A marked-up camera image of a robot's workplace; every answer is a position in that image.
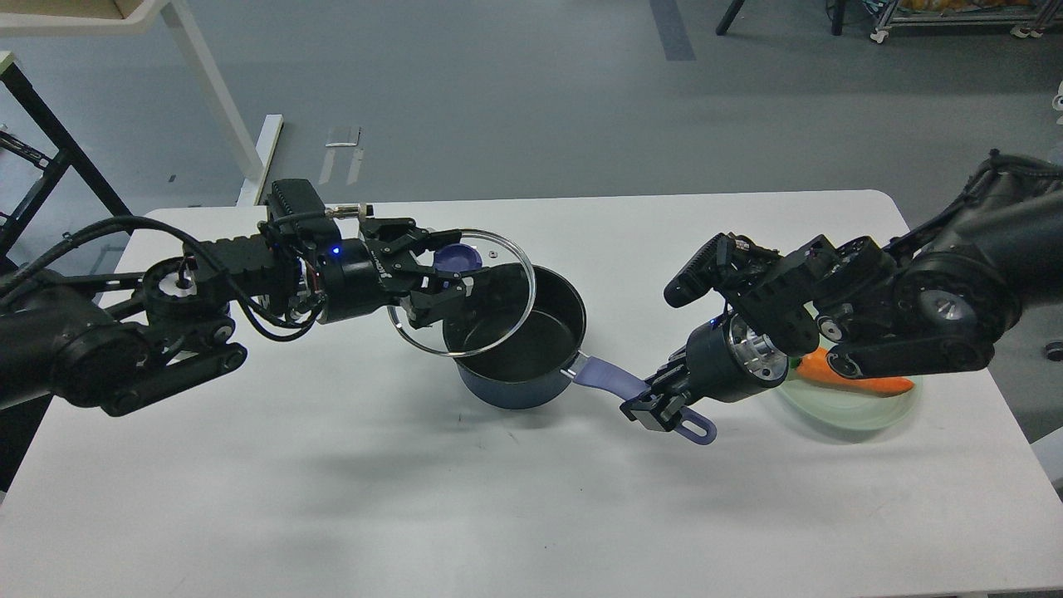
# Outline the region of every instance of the metal cart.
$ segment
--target metal cart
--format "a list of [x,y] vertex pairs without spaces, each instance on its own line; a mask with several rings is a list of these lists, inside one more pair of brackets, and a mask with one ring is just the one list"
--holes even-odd
[[890,36],[894,27],[942,25],[942,24],[1011,24],[1015,37],[1041,37],[1045,29],[1057,20],[1057,13],[1063,0],[1045,0],[1040,6],[1027,10],[1023,6],[1008,6],[994,11],[972,11],[971,13],[914,13],[905,14],[899,10],[900,0],[889,0],[882,5],[875,22],[871,38],[881,44]]

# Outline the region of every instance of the carrot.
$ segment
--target carrot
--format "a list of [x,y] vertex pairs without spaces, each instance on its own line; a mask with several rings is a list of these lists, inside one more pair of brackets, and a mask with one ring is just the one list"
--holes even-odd
[[820,347],[815,352],[805,356],[800,363],[794,369],[797,376],[809,382],[837,387],[850,391],[861,391],[874,393],[882,397],[892,397],[901,393],[907,393],[915,387],[915,383],[907,378],[867,378],[864,380],[849,380],[834,374],[827,365],[827,351]]

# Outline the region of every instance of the purple handle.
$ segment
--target purple handle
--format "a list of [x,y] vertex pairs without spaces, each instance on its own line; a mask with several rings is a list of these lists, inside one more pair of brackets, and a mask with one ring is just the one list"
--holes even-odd
[[590,387],[612,393],[625,401],[638,397],[649,388],[630,372],[594,357],[587,358],[584,369],[572,381],[580,387]]
[[[682,414],[682,420],[675,427],[675,431],[678,432],[680,437],[702,446],[711,445],[712,441],[716,440],[716,425],[713,424],[711,420],[705,417],[689,407],[680,409],[679,413]],[[696,431],[687,428],[684,426],[687,422],[697,426],[704,430],[705,433],[698,434]]]
[[[630,372],[595,357],[587,358],[587,362],[572,381],[580,387],[590,387],[612,393],[625,401],[638,397],[649,389],[648,385]],[[702,446],[716,440],[716,427],[709,418],[689,407],[682,408],[679,413],[682,415],[682,420],[675,427],[675,431],[680,437]],[[688,428],[685,425],[688,422],[705,433],[698,433],[696,430]]]

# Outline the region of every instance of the gray floor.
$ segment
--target gray floor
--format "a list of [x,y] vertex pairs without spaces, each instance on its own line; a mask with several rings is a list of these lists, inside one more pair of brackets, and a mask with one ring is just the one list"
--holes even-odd
[[[285,115],[273,176],[316,180],[330,129],[365,127],[360,178],[324,185],[333,202],[877,188],[916,223],[990,148],[1044,156],[1063,137],[1058,33],[898,29],[876,46],[866,22],[829,36],[805,0],[749,2],[716,37],[726,2],[680,0],[696,59],[669,62],[647,0],[190,3],[250,126]],[[0,47],[134,211],[235,200],[240,176],[162,22]],[[0,121],[36,140],[5,93]],[[65,183],[13,257],[103,215]],[[809,217],[829,233],[830,213]],[[1063,365],[1040,357],[1059,317],[1028,313],[992,366],[1031,439],[1063,426]]]

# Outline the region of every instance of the white stand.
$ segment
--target white stand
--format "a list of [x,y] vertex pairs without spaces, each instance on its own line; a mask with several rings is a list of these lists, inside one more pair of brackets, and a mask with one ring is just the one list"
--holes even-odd
[[1030,446],[1033,448],[1033,455],[1037,456],[1041,466],[1045,468],[1048,479],[1052,481],[1052,488],[1063,489],[1063,428]]
[[266,183],[284,118],[280,114],[267,115],[258,142],[251,141],[248,127],[185,0],[144,0],[121,19],[0,13],[0,36],[136,35],[147,31],[159,13],[243,173],[237,205],[253,205]]

